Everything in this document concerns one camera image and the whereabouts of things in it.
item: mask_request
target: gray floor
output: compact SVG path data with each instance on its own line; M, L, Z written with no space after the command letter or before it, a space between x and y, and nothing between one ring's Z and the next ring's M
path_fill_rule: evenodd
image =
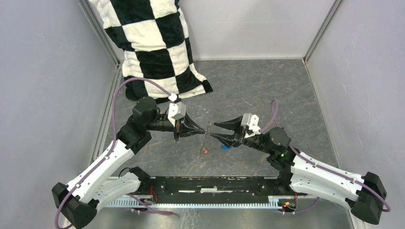
M185 99L187 113L202 127L207 122L227 121L253 113L263 127L271 117L270 101L279 101L278 121L292 138L294 147L332 166L337 166L330 140L308 74L301 60L197 61L214 92ZM118 129L131 115L135 102L120 93L116 106ZM161 104L161 110L169 105ZM215 126L212 132L223 130ZM110 127L106 146L112 140ZM173 140L173 134L152 132L152 140L123 164L139 166L151 176L276 176L267 154L246 146L221 149L208 137L208 155L199 158L203 135ZM117 176L121 168L113 175Z

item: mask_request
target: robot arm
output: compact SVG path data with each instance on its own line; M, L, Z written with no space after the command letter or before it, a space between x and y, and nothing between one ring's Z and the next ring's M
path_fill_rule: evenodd
M57 183L52 188L55 205L58 208L63 200L61 212L77 228L85 227L96 216L97 211L113 200L135 192L140 180L131 171L123 177L103 183L124 162L132 158L150 139L149 130L173 132L174 139L203 134L205 131L193 122L186 113L186 106L176 101L169 109L160 114L160 109L151 97L138 100L133 115L117 133L117 141L108 148L80 175L66 185Z
M290 145L291 138L283 128L275 127L265 134L257 126L257 115L243 116L214 125L232 130L232 135L211 133L226 147L246 145L269 154L267 161L280 171L277 188L284 194L304 193L342 205L351 213L371 224L378 224L383 203L364 186L383 199L385 188L380 178L347 172L320 162Z

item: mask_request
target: cable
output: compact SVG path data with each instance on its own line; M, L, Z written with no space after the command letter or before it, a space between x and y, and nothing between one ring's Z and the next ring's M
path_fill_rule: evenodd
M127 168L128 168L128 169L131 169L131 168L129 168L129 167L123 168L123 169L121 170L121 172L118 174L118 178L119 178L119 176L121 176L121 173L124 172L124 170L127 169Z
M313 209L318 203L319 203L320 198L317 197L317 199L307 208L303 209L303 210L299 210L299 211L293 211L293 212L283 212L283 215L295 215L295 214L299 214L302 212L306 212L308 210Z
M147 212L147 211L141 211L139 213L141 214L159 214L159 215L164 215L164 216L171 216L174 215L174 212L172 211L157 211L151 207L149 207L148 205L146 205L144 202L142 202L140 199L138 199L136 196L132 195L132 194L127 194L127 196L134 198L136 201L138 201L138 203L140 203L142 206L146 207L148 210L152 211L152 212Z
M271 113L273 114L273 116L271 116L270 121L267 123L267 125L265 127L263 127L262 129L260 129L261 133L265 133L266 130L270 127L270 125L274 122L276 124L276 126L278 126L278 122L277 122L277 113L278 113L278 101L277 99L272 99L271 102Z
M114 92L114 96L113 96L113 103L112 103L112 121L113 121L113 143L111 145L111 148L109 149L109 152L106 154L105 157L103 157L92 169L90 169L90 171L88 171L88 173L86 173L80 180L79 182L77 182L76 186L74 186L72 188L72 190L70 190L70 192L63 198L61 204L58 207L58 210L56 212L56 216L54 219L54 224L55 224L55 228L56 229L69 229L73 226L73 224L70 224L69 226L65 227L65 228L61 228L59 226L58 223L58 219L59 219L59 215L61 214L62 208L64 206L64 204L66 203L67 199L69 198L69 196L74 193L74 191L76 191L77 186L80 186L80 184L83 183L84 180L86 180L88 178L88 176L90 174L92 174L105 160L106 157L110 156L110 154L114 151L115 145L117 143L117 124L115 122L115 103L117 101L117 97L118 97L118 93L121 90L121 88L126 85L129 82L135 81L135 80L142 80L142 81L146 81L148 83L153 84L154 86L156 86L157 88L161 89L165 94L167 94L167 96L170 96L171 94L164 89L163 87L161 87L160 85L158 85L157 83L155 83L154 81L150 80L150 79L146 79L146 78L139 78L139 77L134 77L134 78L130 78L125 80L124 82L122 82L118 89Z
M267 124L263 129L261 129L261 132L265 132L265 131L268 129L268 127L272 124L273 121L275 122L276 126L278 126L278 122L277 122L277 120L276 120L276 116L277 116L277 113L278 113L278 101L277 101L277 99L273 99L273 100L271 101L271 112L272 112L273 116L271 117L270 122L268 122L268 124ZM351 177L348 177L348 176L346 176L346 175L344 175L344 174L335 172L335 171L333 171L333 170L331 170L331 169L329 169L329 168L326 168L326 167L324 167L324 166L315 165L315 162L312 162L312 161L306 159L303 155L301 155L299 152L297 152L297 151L295 150L295 148L294 148L291 144L289 145L289 147L291 148L291 150L292 150L299 158L301 158L301 159L304 160L305 162L309 163L310 165L315 166L315 167L317 167L317 168L320 168L320 169L322 169L322 170L324 170L324 171L327 171L327 172L329 172L329 173L332 173L332 174L334 174L334 175L337 175L337 176L339 176L339 177L342 177L342 178L344 178L344 179L346 179L346 180L351 181L352 183L358 184L358 185L362 186L363 188L367 189L368 191L370 191L374 196L376 196L376 197L385 205L385 207L386 207L387 209L382 209L383 212L390 212L390 211L391 211L391 207L388 205L388 203L387 203L376 191L372 190L372 189L371 189L370 187L368 187L367 185L363 184L363 183L360 182L360 181L355 180L354 178L351 178ZM311 206L309 206L308 208L313 207L314 204L317 204L317 202L318 202L318 199L317 199ZM298 212L295 212L295 213L300 213L300 212L306 211L306 209L301 210L301 211L298 211Z
M294 207L293 207L293 208L290 207L291 204L290 204L289 202L284 203L284 208L289 208L289 209L295 211L295 210L297 209L297 205L298 205L297 197L298 197L298 195L297 195L297 193L295 193L295 196L294 196L294 198L292 199L292 202L294 203L294 205L293 205Z
M156 192L153 190L152 190L152 192L155 195L155 198L154 198L155 204L157 204L158 203L158 194L156 194Z

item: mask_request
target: metal frame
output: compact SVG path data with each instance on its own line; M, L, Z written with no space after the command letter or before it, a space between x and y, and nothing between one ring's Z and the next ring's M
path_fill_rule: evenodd
M354 229L369 229L368 224L363 220L355 217L352 213L349 212L350 218L352 219Z
M121 80L121 75L122 75L122 70L121 70L121 67L118 66L114 71L114 76L113 76L113 79L111 82L111 87L110 87L110 89L108 91L108 95L107 95L106 105L104 106L103 117L101 119L100 128L98 130L98 135L97 135L97 138L96 138L93 148L92 148L92 154L90 156L88 165L93 163L93 161L95 161L97 159L98 155L104 151L104 143L106 142L107 132L108 132L108 128L109 128L109 125L111 122L111 115L112 115L111 105L113 102L113 95L119 86L119 82Z
M311 45L308 48L307 53L305 54L305 56L303 58L304 62L307 62L311 58L311 55L314 53L314 50L318 46L319 41L322 39L323 34L328 29L330 22L332 21L333 17L335 16L336 12L338 11L342 2L343 2L343 0L335 0L333 2L332 7L330 8L325 19L323 20L322 25L320 26L317 34L315 35L314 40L312 41Z
M89 20L91 26L93 27L94 31L97 34L97 37L100 39L101 43L104 45L111 61L116 65L119 65L120 61L115 53L113 47L111 46L110 42L108 41L108 37L103 30L103 26L98 22L97 16L95 15L90 3L88 0L77 0L80 6L83 9L87 19Z
M110 202L107 208L145 208L131 197L120 197ZM278 198L268 197L268 203L260 204L152 204L151 208L222 208L222 209L282 209L278 205Z

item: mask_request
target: blue object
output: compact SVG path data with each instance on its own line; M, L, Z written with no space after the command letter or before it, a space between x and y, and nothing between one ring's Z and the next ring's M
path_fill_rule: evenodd
M224 144L222 144L222 149L230 149L230 148L232 148L232 146L226 147Z

